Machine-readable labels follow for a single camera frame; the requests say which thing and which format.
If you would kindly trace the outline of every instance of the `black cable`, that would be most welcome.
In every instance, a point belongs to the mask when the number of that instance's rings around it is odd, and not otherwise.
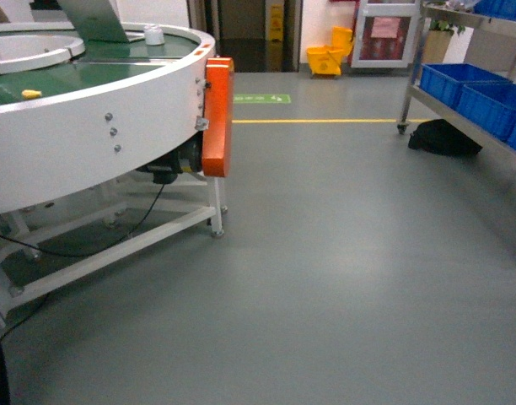
[[[3,341],[4,338],[6,338],[9,333],[11,333],[14,329],[16,329],[17,327],[19,327],[20,325],[24,324],[26,321],[28,321],[29,319],[31,319],[31,317],[33,315],[35,315],[37,312],[39,312],[40,308],[42,308],[42,306],[46,303],[46,301],[48,300],[48,296],[50,295],[50,293],[48,293],[47,295],[45,295],[45,298],[41,301],[40,304],[37,305],[37,307],[32,310],[30,312],[29,315],[27,315],[22,321],[18,321],[16,322],[14,325],[12,325],[1,337],[0,337],[0,342]]]
[[[146,218],[149,216],[149,214],[151,213],[151,211],[153,210],[153,207],[155,206],[155,203],[157,202],[157,200],[159,199],[160,195],[162,194],[163,190],[164,190],[164,186],[165,185],[162,185],[160,187],[160,190],[159,192],[157,193],[157,196],[155,197],[155,199],[153,200],[153,203],[151,204],[151,206],[149,207],[149,210],[146,212],[146,214],[144,215],[144,217],[142,218],[142,220],[134,225],[132,227],[132,229],[127,232],[124,236],[122,236],[120,239],[116,240],[115,242],[113,243],[110,243],[108,246],[100,249],[99,251],[96,251],[94,253],[89,253],[89,254],[83,254],[83,255],[67,255],[67,254],[63,254],[63,253],[58,253],[56,251],[48,251],[47,249],[40,249],[39,247],[36,247],[36,246],[33,246],[33,245],[30,245],[28,243],[24,243],[24,242],[21,242],[20,240],[15,240],[13,238],[8,238],[7,236],[4,236],[4,235],[1,235],[0,234],[0,238],[2,239],[5,239],[9,242],[13,242],[13,243],[18,243],[19,245],[22,245],[22,246],[26,246],[26,247],[29,247],[31,249],[35,249],[37,251],[42,251],[43,253],[47,254],[47,255],[52,255],[52,256],[59,256],[59,257],[73,257],[73,258],[76,258],[76,257],[91,257],[93,255],[96,255],[98,253],[101,253],[102,251],[106,251],[108,249],[110,249],[111,247],[117,245],[118,243],[120,243],[122,240],[124,240],[126,237],[128,237],[132,232],[134,232],[135,230],[138,229],[138,227],[140,225],[143,224],[143,222],[146,220]],[[39,312],[40,308],[42,308],[42,306],[46,303],[46,301],[48,300],[48,296],[50,295],[50,293],[48,293],[47,295],[45,295],[45,297],[43,298],[43,300],[41,301],[41,303],[39,305],[37,305],[37,307],[32,310],[30,312],[29,315],[27,315],[24,319],[22,319],[21,321],[18,321],[16,322],[14,325],[12,325],[1,337],[0,337],[0,342],[3,341],[4,338],[6,338],[12,331],[14,331],[17,327],[19,327],[20,325],[23,325],[24,323],[26,323],[29,319],[31,319],[31,317],[33,315],[35,315],[37,312]]]
[[[144,215],[144,217],[142,218],[142,220],[134,225],[132,227],[131,230],[129,230],[125,235],[123,235],[120,239],[116,240],[115,242],[113,243],[110,243],[108,246],[105,246],[103,247],[102,249],[98,250],[98,251],[94,251],[92,253],[84,253],[84,254],[77,254],[77,255],[73,255],[73,254],[66,254],[66,253],[60,253],[60,252],[57,252],[57,251],[49,251],[47,249],[43,249],[43,248],[40,248],[40,247],[37,247],[37,246],[33,246],[29,243],[25,243],[25,242],[22,242],[20,240],[16,240],[16,239],[13,239],[13,238],[9,238],[5,235],[2,235],[0,234],[0,238],[1,239],[4,239],[4,240],[7,240],[9,242],[13,242],[13,243],[17,243],[19,245],[22,245],[22,246],[25,246],[25,247],[29,247],[30,249],[35,249],[36,251],[40,251],[42,253],[45,253],[47,255],[51,255],[51,256],[58,256],[58,257],[70,257],[70,258],[82,258],[82,257],[91,257],[91,256],[94,256],[94,255],[97,255],[99,253],[101,253],[102,251],[107,251],[108,249],[110,249],[111,247],[114,247],[115,245],[117,245],[118,243],[120,243],[122,240],[124,240],[125,238],[127,238],[132,232],[134,232],[135,230],[138,229],[138,227],[140,225],[143,224],[143,222],[146,220],[146,218],[149,216],[149,214],[151,213],[151,211],[153,210],[153,207],[155,205],[155,203],[157,202],[157,200],[159,199],[161,193],[163,192],[164,190],[164,186],[165,184],[163,184],[161,187],[160,187],[160,190],[159,192],[157,193],[157,196],[155,197],[155,199],[153,200],[153,203],[151,204],[151,207],[149,207],[149,210],[146,212],[146,214]]]

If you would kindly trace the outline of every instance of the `yellow floor line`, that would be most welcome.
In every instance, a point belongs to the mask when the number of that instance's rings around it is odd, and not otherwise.
[[[408,120],[409,122],[425,122],[430,118],[419,118]],[[233,124],[395,124],[398,120],[395,118],[341,118],[331,120],[232,120]]]

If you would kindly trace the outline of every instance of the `white cup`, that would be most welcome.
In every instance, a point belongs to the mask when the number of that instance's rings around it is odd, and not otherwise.
[[[143,33],[146,37],[146,45],[163,45],[163,30],[156,24],[148,24],[143,27]]]

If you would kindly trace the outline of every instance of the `potted plant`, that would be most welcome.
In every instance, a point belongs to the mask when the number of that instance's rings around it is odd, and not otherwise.
[[[457,35],[466,30],[463,25],[454,25],[442,19],[431,21],[427,42],[423,51],[423,63],[442,63],[455,31]]]

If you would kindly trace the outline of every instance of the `motor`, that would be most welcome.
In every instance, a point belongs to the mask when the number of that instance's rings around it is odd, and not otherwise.
[[[155,184],[171,184],[181,173],[198,173],[202,171],[202,141],[203,132],[197,132],[176,149],[137,171],[153,173]]]

